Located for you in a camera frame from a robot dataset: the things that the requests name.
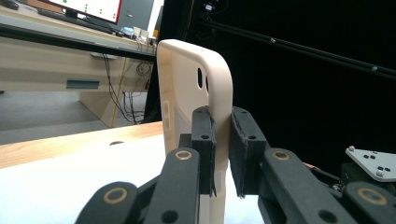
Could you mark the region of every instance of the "bolt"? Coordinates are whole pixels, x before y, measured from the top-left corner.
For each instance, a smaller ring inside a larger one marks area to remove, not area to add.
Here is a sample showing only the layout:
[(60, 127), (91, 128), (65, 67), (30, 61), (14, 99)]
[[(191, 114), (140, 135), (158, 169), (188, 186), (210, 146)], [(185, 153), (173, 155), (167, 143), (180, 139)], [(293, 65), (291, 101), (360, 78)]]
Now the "bolt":
[(381, 170), (377, 170), (375, 174), (376, 174), (377, 176), (379, 176), (379, 177), (383, 177), (383, 176), (384, 176), (384, 172), (381, 171)]

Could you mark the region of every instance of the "monitor screen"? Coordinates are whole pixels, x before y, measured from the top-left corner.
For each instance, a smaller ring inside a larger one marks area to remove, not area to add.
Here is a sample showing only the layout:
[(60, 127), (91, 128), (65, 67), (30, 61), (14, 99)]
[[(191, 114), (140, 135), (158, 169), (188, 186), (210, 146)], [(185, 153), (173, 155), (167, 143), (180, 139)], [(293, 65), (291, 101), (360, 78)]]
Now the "monitor screen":
[(117, 24), (122, 0), (41, 0), (87, 16)]

